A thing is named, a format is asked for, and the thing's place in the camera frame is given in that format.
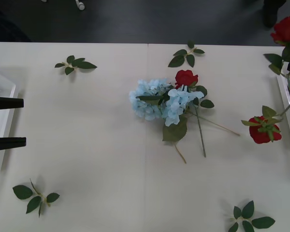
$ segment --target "hydrangea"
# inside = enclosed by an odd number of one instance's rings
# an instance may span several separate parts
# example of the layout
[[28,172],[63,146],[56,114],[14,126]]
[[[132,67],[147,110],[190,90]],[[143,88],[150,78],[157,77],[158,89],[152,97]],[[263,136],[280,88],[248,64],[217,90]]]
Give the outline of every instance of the hydrangea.
[[179,116],[183,114],[187,104],[195,98],[202,98],[202,92],[187,92],[187,86],[179,89],[171,89],[168,93],[170,99],[166,102],[166,107],[163,109],[162,118],[165,118],[165,125],[168,127],[172,123],[179,123]]
[[131,91],[129,99],[132,109],[138,117],[144,117],[146,120],[153,120],[161,117],[161,112],[156,105],[151,105],[145,101],[141,101],[138,96],[161,96],[169,90],[170,84],[166,83],[166,79],[151,80],[149,83],[145,80],[138,81],[138,88]]

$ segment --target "table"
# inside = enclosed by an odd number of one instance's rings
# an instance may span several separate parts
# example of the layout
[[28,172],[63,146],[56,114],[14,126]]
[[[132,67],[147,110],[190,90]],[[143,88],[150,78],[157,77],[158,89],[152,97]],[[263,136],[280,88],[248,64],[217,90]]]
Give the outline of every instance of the table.
[[[6,152],[0,174],[0,232],[195,232],[227,231],[234,205],[255,201],[256,216],[270,228],[290,230],[290,132],[257,145],[241,119],[261,106],[283,109],[277,80],[263,53],[281,47],[200,45],[206,54],[192,69],[215,108],[202,115],[241,137],[202,121],[207,158],[196,120],[178,144],[162,142],[163,123],[132,112],[128,93],[139,79],[168,78],[167,65],[184,45],[0,43],[1,73],[19,81],[25,108],[15,112],[10,136],[27,146]],[[76,76],[53,66],[69,55],[98,68]],[[59,200],[38,218],[12,187],[29,184]]]

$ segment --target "red rose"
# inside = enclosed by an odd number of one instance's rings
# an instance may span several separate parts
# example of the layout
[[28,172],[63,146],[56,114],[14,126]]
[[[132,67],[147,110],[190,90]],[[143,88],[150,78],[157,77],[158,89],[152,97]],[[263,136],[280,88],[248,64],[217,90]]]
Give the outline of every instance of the red rose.
[[176,89],[181,87],[182,85],[184,86],[190,86],[193,82],[198,82],[198,75],[193,75],[191,70],[181,70],[178,71],[175,77],[176,80]]
[[[257,122],[254,118],[251,118],[249,120],[249,122],[254,122],[254,123],[259,123]],[[257,144],[264,144],[264,143],[268,143],[269,141],[271,141],[269,135],[266,132],[259,132],[258,129],[261,128],[260,126],[255,126],[255,127],[249,127],[249,133],[251,138],[253,138],[253,140],[255,141],[255,143]],[[273,136],[274,136],[274,140],[280,140],[281,139],[281,134],[277,133],[277,132],[273,132]]]
[[274,41],[290,42],[290,16],[274,26],[275,33],[271,36]]

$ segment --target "floor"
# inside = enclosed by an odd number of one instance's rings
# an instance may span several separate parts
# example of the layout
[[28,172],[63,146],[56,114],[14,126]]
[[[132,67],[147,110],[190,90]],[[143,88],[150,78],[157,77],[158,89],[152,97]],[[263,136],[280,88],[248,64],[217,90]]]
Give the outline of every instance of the floor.
[[[34,42],[275,45],[262,0],[0,0]],[[290,0],[278,19],[290,15]]]

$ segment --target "leaf cluster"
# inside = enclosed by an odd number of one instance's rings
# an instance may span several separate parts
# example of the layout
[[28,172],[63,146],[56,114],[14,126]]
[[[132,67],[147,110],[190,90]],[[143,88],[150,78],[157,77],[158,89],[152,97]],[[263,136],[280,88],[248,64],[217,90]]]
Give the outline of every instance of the leaf cluster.
[[229,232],[236,232],[238,229],[238,219],[242,219],[242,225],[245,232],[254,232],[254,228],[257,229],[267,229],[270,228],[275,220],[271,217],[261,217],[251,220],[255,211],[254,202],[250,201],[244,208],[241,210],[239,207],[235,206],[233,209],[233,215],[236,219],[236,222],[231,226]]
[[55,68],[65,67],[64,72],[66,75],[72,73],[75,69],[95,69],[96,65],[85,61],[85,58],[75,59],[74,56],[69,56],[67,58],[67,63],[62,62],[55,65]]
[[185,62],[185,59],[191,67],[194,67],[195,58],[194,55],[191,53],[194,53],[196,55],[201,55],[205,53],[203,50],[194,47],[194,41],[189,40],[187,45],[191,49],[190,52],[187,52],[186,49],[181,49],[175,52],[173,55],[175,57],[171,60],[168,67],[179,67]]
[[13,187],[13,192],[16,197],[20,200],[25,200],[33,196],[33,198],[27,204],[27,211],[26,214],[31,213],[33,210],[39,207],[39,217],[41,215],[43,204],[47,204],[50,206],[50,203],[53,203],[59,198],[59,194],[57,193],[50,193],[46,198],[35,188],[32,181],[30,180],[31,186],[35,193],[24,185],[17,185]]
[[265,58],[271,63],[269,68],[277,75],[281,74],[281,69],[284,62],[288,62],[287,70],[290,72],[290,43],[285,44],[282,55],[277,54],[264,54]]

